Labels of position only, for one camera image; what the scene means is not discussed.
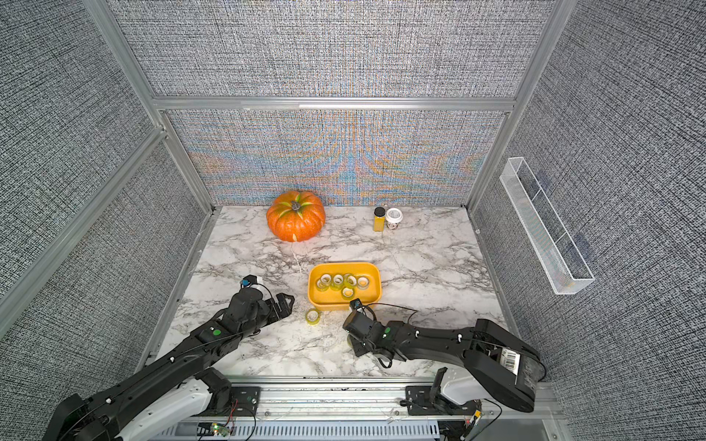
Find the pale clear tape roll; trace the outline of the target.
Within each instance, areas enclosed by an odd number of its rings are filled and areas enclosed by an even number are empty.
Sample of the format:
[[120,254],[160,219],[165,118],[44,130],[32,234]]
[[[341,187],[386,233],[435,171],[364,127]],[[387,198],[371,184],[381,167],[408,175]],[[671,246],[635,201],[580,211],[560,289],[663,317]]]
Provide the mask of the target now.
[[345,283],[345,286],[346,286],[346,287],[354,288],[354,287],[357,286],[358,281],[357,281],[357,278],[356,278],[354,275],[352,275],[352,274],[347,274],[347,275],[345,276],[344,283]]

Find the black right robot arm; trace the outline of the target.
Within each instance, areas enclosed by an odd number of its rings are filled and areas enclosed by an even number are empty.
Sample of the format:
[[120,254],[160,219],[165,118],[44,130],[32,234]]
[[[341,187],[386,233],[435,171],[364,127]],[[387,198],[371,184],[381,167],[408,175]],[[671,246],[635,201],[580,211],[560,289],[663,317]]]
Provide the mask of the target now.
[[491,398],[531,413],[536,388],[546,376],[539,351],[487,319],[456,330],[423,328],[400,321],[380,323],[363,312],[343,324],[357,356],[372,354],[389,369],[395,360],[431,360],[465,369]]

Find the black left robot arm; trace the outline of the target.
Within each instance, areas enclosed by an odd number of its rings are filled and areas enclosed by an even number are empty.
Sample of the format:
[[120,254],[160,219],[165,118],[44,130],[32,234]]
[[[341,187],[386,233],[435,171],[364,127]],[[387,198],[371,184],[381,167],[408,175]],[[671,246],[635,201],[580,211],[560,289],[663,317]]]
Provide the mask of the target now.
[[241,288],[229,305],[192,330],[165,356],[126,380],[86,399],[73,394],[57,405],[44,440],[126,440],[129,424],[155,416],[149,406],[185,388],[194,380],[206,393],[205,404],[193,411],[223,412],[233,407],[231,382],[214,365],[239,347],[292,314],[295,298],[279,293],[268,299],[257,288]]

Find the yellow plastic storage box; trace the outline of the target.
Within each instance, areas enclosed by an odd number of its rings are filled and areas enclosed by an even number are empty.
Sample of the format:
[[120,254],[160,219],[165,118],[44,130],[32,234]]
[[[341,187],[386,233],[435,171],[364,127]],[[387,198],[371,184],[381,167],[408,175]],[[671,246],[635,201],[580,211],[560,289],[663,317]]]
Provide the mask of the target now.
[[344,277],[347,274],[352,274],[355,277],[366,276],[371,281],[369,288],[360,290],[357,286],[354,287],[355,296],[352,300],[360,299],[363,304],[370,304],[377,302],[382,297],[381,273],[374,264],[369,262],[325,263],[315,266],[311,270],[308,280],[308,300],[320,311],[346,310],[352,301],[344,299],[341,291],[332,290],[330,285],[327,291],[318,291],[315,286],[316,281],[320,280],[323,274],[330,274],[332,277],[336,274],[341,274]]

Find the orange pumpkin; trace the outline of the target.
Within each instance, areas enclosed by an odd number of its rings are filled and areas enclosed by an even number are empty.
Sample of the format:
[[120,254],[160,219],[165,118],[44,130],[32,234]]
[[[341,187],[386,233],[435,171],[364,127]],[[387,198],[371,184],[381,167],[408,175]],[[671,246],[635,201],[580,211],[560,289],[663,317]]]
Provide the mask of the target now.
[[283,193],[275,198],[267,212],[270,231],[290,243],[314,238],[326,221],[324,204],[311,191]]

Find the yellow juice bottle black cap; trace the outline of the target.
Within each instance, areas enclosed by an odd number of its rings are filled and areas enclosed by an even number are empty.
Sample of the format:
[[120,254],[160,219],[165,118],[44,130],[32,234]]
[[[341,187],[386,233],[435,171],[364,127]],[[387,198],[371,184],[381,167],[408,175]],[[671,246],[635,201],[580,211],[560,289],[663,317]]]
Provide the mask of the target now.
[[373,211],[373,231],[382,232],[385,229],[386,208],[376,207]]

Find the small white lidded jar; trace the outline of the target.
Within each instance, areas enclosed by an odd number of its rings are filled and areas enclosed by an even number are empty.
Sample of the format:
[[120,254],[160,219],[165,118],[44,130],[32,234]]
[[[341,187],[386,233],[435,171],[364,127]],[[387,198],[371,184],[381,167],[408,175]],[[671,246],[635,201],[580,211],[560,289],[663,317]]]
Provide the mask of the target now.
[[400,209],[389,208],[385,213],[385,221],[389,230],[395,230],[402,222],[404,215]]

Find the front rail base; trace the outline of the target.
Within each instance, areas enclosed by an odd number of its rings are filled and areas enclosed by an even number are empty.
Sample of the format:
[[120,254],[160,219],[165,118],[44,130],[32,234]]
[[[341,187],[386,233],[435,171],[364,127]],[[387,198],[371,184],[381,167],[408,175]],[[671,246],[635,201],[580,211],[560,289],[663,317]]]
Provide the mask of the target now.
[[139,440],[569,440],[552,388],[522,413],[493,399],[445,404],[432,378],[233,377],[222,411],[163,406]]

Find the clear acrylic wall shelf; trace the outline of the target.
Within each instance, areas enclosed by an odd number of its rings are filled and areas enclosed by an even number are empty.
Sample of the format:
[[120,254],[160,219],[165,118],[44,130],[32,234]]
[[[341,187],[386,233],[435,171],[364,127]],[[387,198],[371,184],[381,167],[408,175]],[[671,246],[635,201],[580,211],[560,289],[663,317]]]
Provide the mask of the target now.
[[523,157],[507,160],[499,178],[557,295],[575,295],[595,276]]

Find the aluminium frame rails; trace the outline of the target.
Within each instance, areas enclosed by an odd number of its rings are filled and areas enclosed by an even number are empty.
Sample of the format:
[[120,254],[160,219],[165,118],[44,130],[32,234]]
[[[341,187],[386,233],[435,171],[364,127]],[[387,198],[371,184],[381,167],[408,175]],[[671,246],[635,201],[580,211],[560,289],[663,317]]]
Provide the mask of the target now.
[[[242,274],[296,297],[229,373],[414,378],[308,325],[321,261],[462,323],[500,311],[470,223],[571,1],[5,1],[1,428],[127,378]],[[311,191],[285,242],[267,212]],[[376,207],[399,227],[373,231]]]

